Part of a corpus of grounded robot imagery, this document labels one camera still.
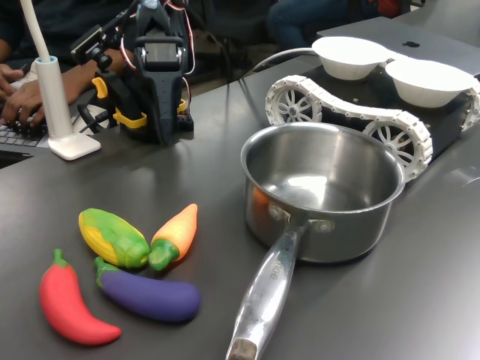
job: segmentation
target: white stand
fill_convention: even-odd
[[[74,133],[59,61],[53,56],[50,59],[50,62],[35,60],[49,132],[48,145],[59,157],[75,160],[97,151],[101,145],[84,133]]]

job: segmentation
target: dark pants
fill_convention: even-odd
[[[377,6],[363,0],[366,19],[378,16]],[[302,28],[318,21],[349,21],[348,0],[281,0],[268,12],[268,32],[285,49],[309,47]]]

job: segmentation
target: green stem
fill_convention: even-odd
[[[180,257],[180,250],[170,240],[165,238],[155,239],[151,244],[148,263],[156,270],[163,270],[172,261]]]
[[[97,285],[102,287],[101,277],[105,272],[118,272],[120,269],[116,266],[107,264],[104,259],[97,257],[94,260],[94,264],[97,267]]]
[[[55,249],[53,251],[53,265],[58,265],[58,266],[61,266],[62,268],[68,265],[68,262],[66,262],[63,258],[62,249]]]

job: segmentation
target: pot rim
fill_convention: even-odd
[[[387,156],[391,158],[392,161],[395,162],[396,164],[396,169],[397,169],[397,180],[398,180],[398,186],[395,189],[395,191],[385,200],[382,202],[379,202],[376,205],[370,206],[368,208],[360,208],[356,210],[348,210],[348,211],[335,211],[335,210],[319,210],[316,208],[309,208],[307,206],[298,206],[298,205],[292,205],[289,202],[286,202],[285,200],[281,199],[280,197],[274,195],[270,191],[266,190],[262,185],[260,185],[254,177],[251,175],[250,171],[248,170],[247,167],[247,155],[250,152],[251,148],[258,143],[261,139],[264,139],[266,137],[272,136],[272,134],[276,133],[282,133],[289,131],[290,128],[321,128],[324,131],[331,131],[331,132],[338,132],[338,131],[343,131],[344,133],[349,133],[354,136],[358,137],[363,137],[365,140],[370,142],[373,146],[376,146],[378,148],[381,148]],[[359,214],[362,212],[370,212],[372,210],[381,208],[385,205],[388,205],[391,203],[393,200],[395,200],[398,195],[401,194],[401,192],[405,188],[405,172],[404,172],[404,167],[400,164],[400,161],[396,158],[396,156],[392,153],[392,151],[387,148],[382,142],[380,142],[377,139],[374,139],[371,136],[368,136],[360,131],[350,129],[348,127],[344,126],[339,126],[339,125],[333,125],[333,124],[324,124],[324,123],[316,123],[316,122],[295,122],[295,123],[289,123],[289,124],[282,124],[282,125],[275,125],[271,127],[267,127],[263,130],[260,130],[256,132],[254,135],[250,136],[250,138],[245,142],[243,147],[241,148],[241,153],[240,153],[240,161],[241,161],[241,167],[243,168],[243,171],[245,175],[250,179],[252,183],[255,184],[259,190],[261,190],[263,193],[265,193],[267,196],[269,196],[271,199],[274,199],[275,201],[284,204],[285,206],[290,206],[295,209],[303,210],[306,212],[316,212],[319,214]]]

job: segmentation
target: apple logo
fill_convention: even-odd
[[[404,47],[419,47],[419,43],[414,43],[413,41],[407,41],[406,43],[402,43]]]

